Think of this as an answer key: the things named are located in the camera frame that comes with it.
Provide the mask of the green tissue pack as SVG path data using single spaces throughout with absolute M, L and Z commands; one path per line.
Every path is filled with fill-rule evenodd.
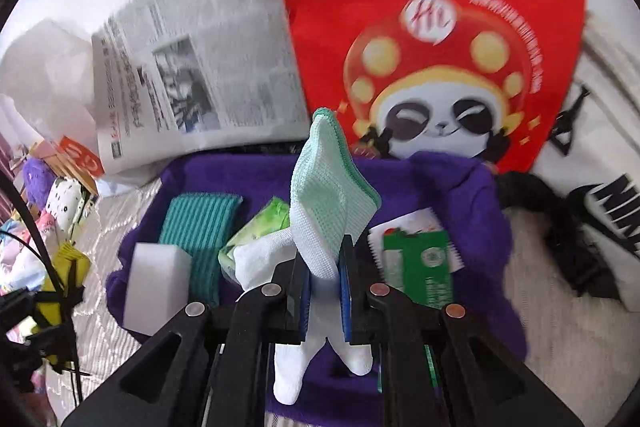
M 235 277 L 234 251 L 240 246 L 252 243 L 274 232 L 279 232 L 290 226 L 290 205 L 279 197 L 273 196 L 255 216 L 250 218 L 244 227 L 240 228 L 227 243 L 220 248 L 218 262 L 221 273 L 226 280 L 238 283 Z

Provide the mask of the red panda paper bag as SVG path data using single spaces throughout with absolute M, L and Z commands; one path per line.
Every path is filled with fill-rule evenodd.
M 284 0 L 310 108 L 362 155 L 533 166 L 577 62 L 586 0 Z

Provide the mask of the white Miniso plastic bag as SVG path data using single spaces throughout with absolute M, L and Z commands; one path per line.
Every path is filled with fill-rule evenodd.
M 53 20 L 43 20 L 6 49 L 1 93 L 44 139 L 99 178 L 92 45 Z

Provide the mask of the striped quilted mattress cover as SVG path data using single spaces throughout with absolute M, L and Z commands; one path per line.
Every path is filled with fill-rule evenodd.
M 122 239 L 139 224 L 159 188 L 154 181 L 99 200 L 76 237 L 77 248 L 91 261 L 85 300 L 74 312 L 84 395 L 140 347 L 107 311 L 104 285 L 119 266 Z M 518 208 L 506 214 L 514 247 L 504 289 L 525 327 L 526 363 L 585 425 L 608 425 L 639 379 L 638 314 L 618 301 L 575 296 L 544 246 L 544 217 Z

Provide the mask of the yellow black pouch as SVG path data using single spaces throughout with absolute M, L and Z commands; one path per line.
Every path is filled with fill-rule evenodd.
M 55 372 L 71 369 L 77 355 L 74 309 L 84 300 L 89 258 L 73 243 L 65 242 L 52 259 L 56 283 L 49 275 L 36 292 L 32 338 Z

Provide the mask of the colourful bedding pile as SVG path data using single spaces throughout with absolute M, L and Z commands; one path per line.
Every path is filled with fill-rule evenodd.
M 13 182 L 53 256 L 75 242 L 96 202 L 96 182 L 70 155 L 47 142 L 32 147 L 1 141 L 1 172 Z M 1 197 L 1 290 L 42 286 L 47 272 L 24 219 Z

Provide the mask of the small white fruit sachet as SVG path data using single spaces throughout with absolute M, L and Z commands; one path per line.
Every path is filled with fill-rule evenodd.
M 432 208 L 419 209 L 370 228 L 368 235 L 369 247 L 378 269 L 381 270 L 384 269 L 383 235 L 390 229 L 401 229 L 411 234 L 444 231 Z

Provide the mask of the green snack packet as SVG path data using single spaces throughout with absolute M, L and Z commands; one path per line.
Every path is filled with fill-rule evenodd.
M 410 233 L 390 228 L 382 236 L 382 265 L 388 285 L 414 303 L 433 309 L 454 302 L 445 231 Z

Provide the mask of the purple towel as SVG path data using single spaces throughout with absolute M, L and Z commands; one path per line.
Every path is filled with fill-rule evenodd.
M 120 244 L 122 266 L 107 277 L 106 305 L 116 322 L 124 321 L 134 246 L 158 242 L 171 199 L 182 193 L 239 195 L 243 202 L 233 224 L 240 227 L 269 199 L 290 198 L 296 160 L 294 155 L 201 153 L 171 161 L 140 225 Z M 511 225 L 502 213 L 495 180 L 486 166 L 439 153 L 416 153 L 405 160 L 359 158 L 356 166 L 382 198 L 372 225 L 414 210 L 435 211 L 463 262 L 462 270 L 452 276 L 454 299 L 482 320 L 515 358 L 524 360 L 524 327 L 503 291 L 513 248 Z M 316 426 L 378 426 L 383 421 L 375 375 L 348 375 L 329 346 L 312 360 L 296 403 L 286 407 L 269 397 L 266 409 Z

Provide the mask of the folded newspaper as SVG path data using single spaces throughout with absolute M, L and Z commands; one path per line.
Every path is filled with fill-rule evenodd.
M 92 50 L 108 174 L 308 134 L 283 0 L 130 0 Z

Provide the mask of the white mint sock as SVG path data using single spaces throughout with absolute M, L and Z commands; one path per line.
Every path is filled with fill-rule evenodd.
M 357 376 L 367 375 L 373 363 L 369 346 L 345 340 L 338 257 L 344 237 L 359 239 L 381 207 L 381 197 L 354 164 L 332 110 L 319 108 L 312 116 L 290 199 L 290 229 L 310 272 L 311 299 L 305 341 L 274 350 L 273 395 L 283 405 L 297 401 L 307 367 L 327 343 Z

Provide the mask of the white Nike waist bag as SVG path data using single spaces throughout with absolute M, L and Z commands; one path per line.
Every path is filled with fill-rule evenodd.
M 639 310 L 639 52 L 586 15 L 573 82 L 533 168 L 497 178 L 503 208 L 544 215 L 577 295 Z

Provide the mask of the teal striped cloth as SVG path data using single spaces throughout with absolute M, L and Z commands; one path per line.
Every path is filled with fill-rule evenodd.
M 158 243 L 176 245 L 191 257 L 191 301 L 219 305 L 218 254 L 230 239 L 242 200 L 224 193 L 186 193 L 171 199 Z

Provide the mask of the white sponge block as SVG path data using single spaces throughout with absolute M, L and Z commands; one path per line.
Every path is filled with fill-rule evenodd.
M 191 265 L 192 257 L 177 245 L 137 243 L 122 326 L 155 335 L 188 303 Z

